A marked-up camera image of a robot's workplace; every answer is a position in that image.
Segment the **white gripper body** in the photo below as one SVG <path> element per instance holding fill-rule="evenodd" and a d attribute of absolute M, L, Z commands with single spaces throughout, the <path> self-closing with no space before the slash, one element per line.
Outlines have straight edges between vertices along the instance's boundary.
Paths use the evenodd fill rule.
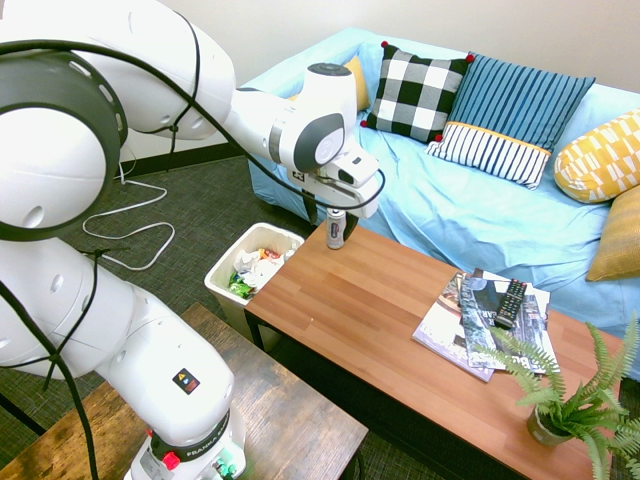
<path fill-rule="evenodd" d="M 344 181 L 321 177 L 316 174 L 302 175 L 302 192 L 310 192 L 324 200 L 326 210 L 338 209 L 351 212 L 358 218 L 370 218 L 378 208 L 378 196 L 382 193 L 385 180 L 373 176 L 361 186 L 353 186 Z"/>

